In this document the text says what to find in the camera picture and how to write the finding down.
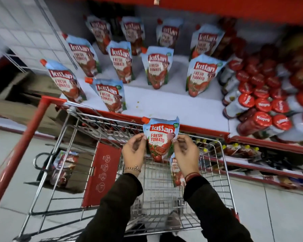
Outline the person's right hand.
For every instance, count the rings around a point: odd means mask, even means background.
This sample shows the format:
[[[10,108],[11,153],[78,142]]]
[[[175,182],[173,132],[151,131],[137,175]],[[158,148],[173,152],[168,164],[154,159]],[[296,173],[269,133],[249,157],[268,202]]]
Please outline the person's right hand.
[[[192,172],[199,172],[198,161],[200,150],[190,136],[180,134],[177,138],[182,138],[182,152],[174,152],[178,166],[184,178]]]

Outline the person's left hand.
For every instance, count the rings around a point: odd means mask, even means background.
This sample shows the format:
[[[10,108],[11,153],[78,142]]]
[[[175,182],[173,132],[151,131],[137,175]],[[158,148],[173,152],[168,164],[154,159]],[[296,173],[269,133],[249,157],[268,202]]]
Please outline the person's left hand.
[[[146,150],[138,150],[142,137],[146,137],[144,133],[134,135],[122,148],[124,173],[133,174],[135,177],[138,177],[141,173],[146,152]]]

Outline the tomato ketchup pouch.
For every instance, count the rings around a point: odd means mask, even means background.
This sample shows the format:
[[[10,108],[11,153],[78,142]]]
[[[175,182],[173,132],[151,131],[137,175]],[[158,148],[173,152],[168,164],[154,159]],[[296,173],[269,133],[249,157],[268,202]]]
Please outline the tomato ketchup pouch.
[[[177,139],[180,127],[178,117],[174,120],[142,117],[143,132],[147,137],[150,155],[154,162],[169,161],[174,152],[173,140]]]
[[[171,177],[172,177],[173,186],[185,188],[185,185],[186,185],[185,178],[182,175],[182,172],[178,166],[177,159],[175,157],[175,153],[173,153],[170,157],[170,169],[171,169]]]

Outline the person's right forearm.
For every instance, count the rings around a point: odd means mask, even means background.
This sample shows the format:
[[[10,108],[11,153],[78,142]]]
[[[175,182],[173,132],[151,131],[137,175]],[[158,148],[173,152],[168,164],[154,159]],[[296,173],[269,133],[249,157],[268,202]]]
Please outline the person's right forearm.
[[[186,183],[183,198],[200,220],[208,242],[253,242],[246,227],[204,177],[194,177]]]

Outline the person's left forearm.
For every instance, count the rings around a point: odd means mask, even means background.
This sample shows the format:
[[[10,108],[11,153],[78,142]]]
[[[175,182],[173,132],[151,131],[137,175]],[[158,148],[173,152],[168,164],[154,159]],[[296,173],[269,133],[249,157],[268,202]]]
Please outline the person's left forearm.
[[[93,219],[76,242],[122,242],[130,208],[142,194],[142,185],[131,173],[121,175],[101,199]]]

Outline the red wrist thread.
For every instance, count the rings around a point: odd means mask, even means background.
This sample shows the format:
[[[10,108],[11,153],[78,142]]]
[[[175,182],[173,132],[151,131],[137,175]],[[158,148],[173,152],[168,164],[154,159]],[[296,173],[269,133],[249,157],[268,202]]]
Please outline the red wrist thread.
[[[201,176],[199,172],[192,172],[192,173],[186,175],[185,181],[186,181],[186,183],[188,183],[194,177],[199,177],[199,176]]]

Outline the white shelf with red edge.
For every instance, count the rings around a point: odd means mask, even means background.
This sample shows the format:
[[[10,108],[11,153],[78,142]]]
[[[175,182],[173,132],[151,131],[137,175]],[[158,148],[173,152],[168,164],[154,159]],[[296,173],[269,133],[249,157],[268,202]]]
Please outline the white shelf with red edge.
[[[127,110],[122,114],[111,114],[110,118],[122,117],[127,121],[141,122],[142,117],[167,120],[179,117],[180,129],[188,133],[223,136],[233,142],[303,153],[303,146],[298,144],[239,136],[236,131],[238,121],[228,120],[223,116],[222,94],[216,80],[210,82],[210,87],[204,93],[191,97],[185,91],[188,57],[174,55],[169,71],[169,82],[160,89],[148,85],[140,56],[133,57],[132,62],[136,79],[124,84]]]

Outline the red cart seat flap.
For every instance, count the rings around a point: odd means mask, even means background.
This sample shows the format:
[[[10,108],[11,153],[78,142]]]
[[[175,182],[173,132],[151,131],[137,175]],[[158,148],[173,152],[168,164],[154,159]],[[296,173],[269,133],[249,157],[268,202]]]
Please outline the red cart seat flap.
[[[99,142],[93,159],[82,207],[98,206],[115,183],[121,149]]]

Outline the row of yellow-capped sauce bottles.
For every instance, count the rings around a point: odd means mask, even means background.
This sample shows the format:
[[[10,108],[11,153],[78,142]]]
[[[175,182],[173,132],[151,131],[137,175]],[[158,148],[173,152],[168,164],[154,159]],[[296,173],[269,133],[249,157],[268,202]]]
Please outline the row of yellow-capped sauce bottles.
[[[262,153],[259,147],[241,145],[239,143],[226,144],[222,139],[196,138],[194,143],[200,149],[201,155],[207,158],[220,159],[224,155],[242,159],[260,159]]]

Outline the group of ketchup pouches standing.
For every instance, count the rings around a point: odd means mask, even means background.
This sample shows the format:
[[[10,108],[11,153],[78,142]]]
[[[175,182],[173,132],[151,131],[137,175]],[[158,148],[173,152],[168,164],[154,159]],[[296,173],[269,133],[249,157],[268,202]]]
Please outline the group of ketchup pouches standing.
[[[160,20],[156,29],[160,46],[148,48],[143,46],[145,27],[139,17],[120,18],[120,26],[126,39],[120,42],[111,39],[108,33],[109,24],[104,23],[103,20],[96,16],[87,16],[85,21],[98,38],[97,45],[101,48],[101,52],[109,56],[116,76],[97,78],[102,70],[96,51],[89,41],[65,33],[62,33],[62,36],[86,75],[85,84],[95,91],[97,96],[93,98],[99,96],[110,112],[121,113],[127,109],[124,85],[136,80],[133,64],[137,60],[133,60],[134,56],[141,58],[148,85],[151,85],[153,89],[160,89],[168,83],[169,71],[174,61],[174,47],[183,25],[182,19]],[[201,52],[196,48],[192,55],[187,72],[186,91],[193,90],[193,93],[189,95],[196,97],[208,88],[210,81],[218,75],[227,61],[208,56],[207,52]],[[68,101],[80,104],[88,100],[88,96],[71,70],[55,60],[41,59],[40,63],[47,69],[50,77]]]

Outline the low shelf with red edge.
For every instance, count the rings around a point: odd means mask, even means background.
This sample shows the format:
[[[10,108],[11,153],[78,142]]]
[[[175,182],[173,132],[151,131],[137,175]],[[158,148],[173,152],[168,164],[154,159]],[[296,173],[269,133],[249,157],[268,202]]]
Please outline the low shelf with red edge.
[[[216,159],[200,154],[199,168],[218,175],[228,173],[231,177],[303,191],[303,154],[266,147],[259,147],[259,150],[260,159],[226,155]]]

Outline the group of red-capped sauce bottles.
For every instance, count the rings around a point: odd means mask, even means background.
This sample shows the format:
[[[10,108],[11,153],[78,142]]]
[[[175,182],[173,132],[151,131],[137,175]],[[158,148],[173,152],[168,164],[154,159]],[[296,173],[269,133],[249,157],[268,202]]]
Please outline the group of red-capped sauce bottles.
[[[223,114],[239,121],[238,135],[303,146],[303,32],[252,55],[239,37],[228,48],[234,53],[219,82]]]

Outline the brown cardboard box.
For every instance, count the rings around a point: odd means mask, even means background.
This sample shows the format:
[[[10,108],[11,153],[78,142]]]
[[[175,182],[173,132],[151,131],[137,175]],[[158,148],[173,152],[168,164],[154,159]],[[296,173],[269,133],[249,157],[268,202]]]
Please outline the brown cardboard box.
[[[42,96],[60,95],[61,91],[47,75],[19,72],[12,78],[0,76],[0,116],[25,126]]]

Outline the red overhead shelf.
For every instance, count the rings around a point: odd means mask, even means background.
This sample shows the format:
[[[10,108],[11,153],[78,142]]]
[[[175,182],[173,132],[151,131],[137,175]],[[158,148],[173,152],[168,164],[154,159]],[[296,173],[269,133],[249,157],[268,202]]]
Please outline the red overhead shelf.
[[[303,25],[303,0],[98,0]]]

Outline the red shelf upright post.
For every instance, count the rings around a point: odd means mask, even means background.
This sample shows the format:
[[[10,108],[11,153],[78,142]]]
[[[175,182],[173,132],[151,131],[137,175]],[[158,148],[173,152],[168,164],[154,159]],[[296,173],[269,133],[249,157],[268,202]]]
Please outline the red shelf upright post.
[[[16,144],[16,146],[11,150],[10,154],[5,158],[4,163],[7,165],[0,172],[0,201],[14,175],[18,165],[27,150],[29,143],[31,142],[40,122],[48,109],[50,104],[55,104],[61,106],[63,103],[67,102],[66,99],[54,98],[51,96],[42,96],[39,105],[32,117],[32,119],[27,124],[27,128],[24,131],[21,139]]]

